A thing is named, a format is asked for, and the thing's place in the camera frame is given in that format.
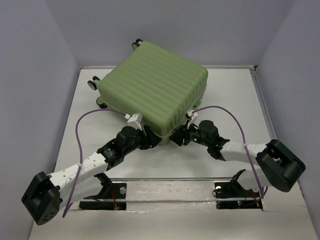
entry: suitcase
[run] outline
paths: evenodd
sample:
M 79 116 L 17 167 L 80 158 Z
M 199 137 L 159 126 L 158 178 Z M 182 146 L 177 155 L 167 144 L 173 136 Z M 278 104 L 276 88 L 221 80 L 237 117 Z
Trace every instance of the suitcase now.
M 134 52 L 103 79 L 95 79 L 97 104 L 132 115 L 162 138 L 185 124 L 186 113 L 201 103 L 208 70 L 151 42 L 137 39 Z

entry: black wheel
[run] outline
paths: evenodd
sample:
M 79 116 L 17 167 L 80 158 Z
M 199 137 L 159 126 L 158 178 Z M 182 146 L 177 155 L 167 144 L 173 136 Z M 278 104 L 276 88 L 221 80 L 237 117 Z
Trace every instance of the black wheel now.
M 143 42 L 140 38 L 138 38 L 137 40 L 135 40 L 135 42 L 138 44 L 139 42 Z
M 95 102 L 99 106 L 99 108 L 101 108 L 101 109 L 106 109 L 108 107 L 107 104 L 105 104 L 104 101 L 102 101 L 101 97 L 98 97 L 95 100 Z
M 100 81 L 100 78 L 98 78 L 97 76 L 93 76 L 93 77 L 92 77 L 92 80 L 93 80 L 93 81 L 94 81 L 94 80 Z
M 138 47 L 139 47 L 138 43 L 136 43 L 136 42 L 132 43 L 133 50 L 136 50 Z
M 97 90 L 97 85 L 93 81 L 89 80 L 88 85 L 92 90 Z

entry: white table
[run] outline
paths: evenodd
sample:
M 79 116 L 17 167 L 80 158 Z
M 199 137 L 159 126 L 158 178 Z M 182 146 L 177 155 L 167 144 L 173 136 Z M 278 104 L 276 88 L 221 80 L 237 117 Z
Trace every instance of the white table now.
M 79 161 L 76 121 L 83 113 L 98 108 L 95 100 L 99 93 L 92 91 L 87 81 L 92 76 L 103 78 L 108 72 L 110 69 L 81 70 L 56 171 Z M 230 110 L 241 123 L 248 143 L 270 140 L 248 69 L 209 69 L 201 106 L 208 105 L 220 105 Z M 207 109 L 199 113 L 197 123 L 201 120 L 212 120 L 222 137 L 242 141 L 236 123 L 227 113 Z M 83 155 L 90 155 L 114 138 L 125 124 L 116 113 L 103 111 L 88 115 L 79 127 Z M 250 169 L 250 166 L 214 160 L 205 147 L 192 143 L 185 147 L 170 143 L 147 151 L 136 150 L 107 175 L 113 179 L 160 179 L 129 181 L 127 200 L 132 203 L 128 204 L 127 211 L 83 211 L 73 207 L 64 219 L 60 211 L 49 223 L 34 224 L 30 240 L 317 239 L 298 184 L 289 193 L 270 188 L 263 200 L 264 211 L 216 210 L 211 195 L 212 181 L 161 180 L 232 177 L 243 168 Z M 166 203 L 150 202 L 154 200 Z

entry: gray wall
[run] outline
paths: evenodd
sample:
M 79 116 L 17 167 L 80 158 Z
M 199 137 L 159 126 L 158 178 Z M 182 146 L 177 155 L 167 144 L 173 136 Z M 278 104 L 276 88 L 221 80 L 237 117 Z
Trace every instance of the gray wall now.
M 0 23 L 0 239 L 26 240 L 21 197 L 54 169 L 79 67 L 43 0 L 2 0 Z
M 320 237 L 320 1 L 297 0 L 259 67 L 276 134 L 306 164 L 301 186 Z
M 257 65 L 294 0 L 46 0 L 81 66 L 114 66 L 137 38 L 203 65 Z

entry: ribbed suitcase shell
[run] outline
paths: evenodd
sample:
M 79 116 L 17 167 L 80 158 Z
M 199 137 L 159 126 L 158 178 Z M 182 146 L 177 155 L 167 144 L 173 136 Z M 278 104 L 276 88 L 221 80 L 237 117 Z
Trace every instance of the ribbed suitcase shell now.
M 144 41 L 97 88 L 108 107 L 141 113 L 165 144 L 187 110 L 200 104 L 207 77 L 205 67 Z

